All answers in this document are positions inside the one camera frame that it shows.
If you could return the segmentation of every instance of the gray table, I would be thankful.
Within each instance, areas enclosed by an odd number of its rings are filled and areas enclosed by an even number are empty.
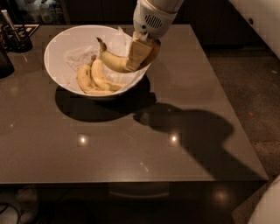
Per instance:
[[[248,185],[244,199],[268,179],[190,25],[173,25],[139,85],[105,102],[58,87],[45,69],[47,44],[68,27],[40,26],[31,51],[9,53],[0,184],[173,183],[187,198],[182,186],[226,183]]]

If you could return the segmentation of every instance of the table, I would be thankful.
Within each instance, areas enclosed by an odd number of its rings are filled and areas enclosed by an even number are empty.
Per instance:
[[[203,201],[219,223],[268,179],[190,25],[173,25],[143,80],[113,101],[71,94],[49,77],[44,50],[69,27],[42,25],[32,50],[9,53],[0,184],[106,183],[115,195],[130,194],[128,183],[162,184],[169,199]]]

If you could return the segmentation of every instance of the white bowl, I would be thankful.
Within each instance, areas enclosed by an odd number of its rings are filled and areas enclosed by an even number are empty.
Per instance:
[[[102,96],[85,94],[78,85],[77,73],[67,63],[66,55],[71,51],[85,49],[89,46],[98,53],[99,43],[96,37],[101,38],[111,52],[120,56],[127,55],[131,41],[129,35],[125,33],[120,35],[119,30],[107,26],[81,25],[65,30],[51,40],[45,49],[45,68],[58,85],[72,93],[101,101],[114,99],[133,88],[143,78],[149,66],[134,73],[116,73],[104,65],[109,79],[126,83],[127,86],[113,94]]]

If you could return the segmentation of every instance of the white robot part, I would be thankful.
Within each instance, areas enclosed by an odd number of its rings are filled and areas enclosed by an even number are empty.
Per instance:
[[[177,16],[184,0],[138,0],[133,21],[136,32],[151,39],[163,37]]]

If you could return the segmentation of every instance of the bowl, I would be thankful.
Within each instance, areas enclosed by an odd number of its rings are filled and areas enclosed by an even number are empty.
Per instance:
[[[59,86],[74,94],[100,101],[112,100],[133,88],[144,77],[150,65],[134,73],[117,73],[104,65],[105,73],[111,81],[127,85],[112,94],[84,93],[76,79],[77,65],[88,63],[91,54],[98,54],[97,37],[107,44],[108,50],[112,53],[120,56],[128,55],[131,36],[124,33],[120,27],[114,29],[102,25],[80,25],[59,33],[50,41],[44,54],[45,68]]]

